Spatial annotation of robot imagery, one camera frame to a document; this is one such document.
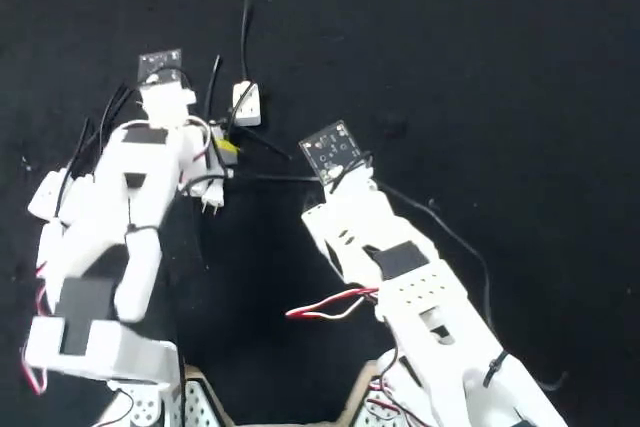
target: white connector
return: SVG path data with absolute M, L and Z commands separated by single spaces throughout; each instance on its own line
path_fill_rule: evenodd
M 27 206 L 27 210 L 31 212 L 32 215 L 47 221 L 53 219 L 58 195 L 60 194 L 62 181 L 64 180 L 66 173 L 67 169 L 63 168 L 58 171 L 52 170 L 45 176 L 40 183 L 38 190 L 36 190 L 36 193 L 33 195 L 31 202 L 29 202 L 29 205 Z M 73 179 L 69 176 L 67 184 L 65 185 L 63 199 L 69 193 L 72 185 Z
M 260 90 L 258 84 L 244 80 L 233 86 L 233 105 L 235 106 L 242 94 L 249 89 L 249 92 L 245 96 L 242 104 L 238 107 L 236 113 L 235 125 L 241 127 L 255 127 L 262 122 L 262 116 L 260 114 Z
M 64 226 L 58 219 L 45 224 L 40 234 L 38 244 L 38 259 L 36 268 L 41 268 L 51 258 L 52 253 L 58 248 L 64 234 Z
M 202 194 L 202 212 L 207 206 L 213 207 L 213 215 L 216 215 L 219 207 L 224 207 L 224 190 L 222 189 L 222 179 L 214 179 L 204 194 Z

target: circuit board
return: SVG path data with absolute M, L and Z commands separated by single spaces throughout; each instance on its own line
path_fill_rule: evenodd
M 361 154 L 342 120 L 304 139 L 300 148 L 322 185 L 333 182 Z

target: black fabric surface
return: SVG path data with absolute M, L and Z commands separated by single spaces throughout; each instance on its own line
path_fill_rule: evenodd
M 550 395 L 567 421 L 636 425 L 637 0 L 254 4 L 248 56 L 265 93 L 263 133 L 296 158 L 285 165 L 244 139 L 242 168 L 308 175 L 296 142 L 344 119 L 380 179 L 433 199 L 486 256 L 501 340 L 541 380 L 569 372 Z M 31 195 L 70 155 L 83 117 L 134 81 L 140 53 L 182 47 L 200 92 L 220 53 L 221 113 L 240 77 L 241 12 L 242 0 L 0 0 L 4 424 L 86 426 L 109 398 L 100 384 L 52 375 L 36 399 L 20 375 L 40 226 L 25 210 Z M 131 105 L 123 119 L 137 115 Z M 299 219 L 314 191 L 236 182 L 203 220 L 206 268 L 192 206 L 178 203 L 163 232 L 184 355 L 238 422 L 337 417 L 362 363 L 391 345 L 369 307 L 343 322 L 283 318 L 341 288 Z M 474 259 L 395 205 L 479 305 Z

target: white robotic arm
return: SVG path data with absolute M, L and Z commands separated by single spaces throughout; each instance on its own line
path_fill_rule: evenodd
M 416 425 L 566 426 L 522 363 L 503 354 L 433 242 L 393 213 L 346 126 L 338 122 L 301 146 L 326 194 L 302 220 L 346 283 L 378 289 L 376 316 L 415 376 L 382 356 L 384 393 Z

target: red and white wire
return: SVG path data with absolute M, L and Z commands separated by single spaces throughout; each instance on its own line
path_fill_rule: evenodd
M 47 371 L 43 369 L 40 373 L 40 379 L 34 372 L 34 369 L 31 368 L 29 364 L 27 364 L 27 359 L 25 358 L 25 350 L 27 349 L 27 344 L 20 349 L 20 363 L 22 366 L 22 372 L 27 378 L 27 382 L 29 383 L 29 387 L 33 390 L 33 393 L 37 396 L 44 394 L 47 391 L 47 386 L 49 385 L 49 378 L 47 376 Z
M 324 305 L 330 304 L 332 302 L 335 302 L 337 300 L 347 299 L 355 296 L 363 296 L 365 294 L 371 294 L 377 291 L 378 289 L 376 288 L 372 288 L 372 289 L 361 288 L 361 289 L 345 290 L 344 292 L 333 294 L 327 297 L 326 299 L 321 300 L 320 302 L 316 302 L 315 304 L 305 305 L 303 307 L 297 307 L 295 309 L 291 309 L 285 313 L 285 316 L 288 318 L 298 318 L 298 319 L 300 318 L 306 318 L 306 319 L 316 318 L 316 319 L 326 319 L 326 320 L 344 319 L 349 314 L 351 314 L 355 309 L 357 309 L 360 304 L 362 304 L 362 302 L 364 301 L 364 297 L 360 297 L 353 304 L 351 304 L 351 306 L 347 310 L 345 310 L 341 314 L 330 315 L 330 314 L 325 314 L 324 312 L 317 312 L 315 311 L 315 309 L 322 307 Z
M 204 154 L 207 153 L 207 150 L 209 150 L 209 146 L 211 145 L 211 142 L 215 142 L 215 140 L 213 139 L 213 133 L 211 132 L 211 127 L 204 120 L 202 120 L 200 117 L 196 115 L 190 115 L 189 117 L 187 117 L 187 119 L 192 123 L 196 123 L 200 125 L 204 129 L 204 133 L 207 136 L 204 142 L 204 147 L 202 148 L 202 151 L 193 156 L 193 161 L 195 162 L 196 160 L 198 160 L 200 157 L 202 157 Z

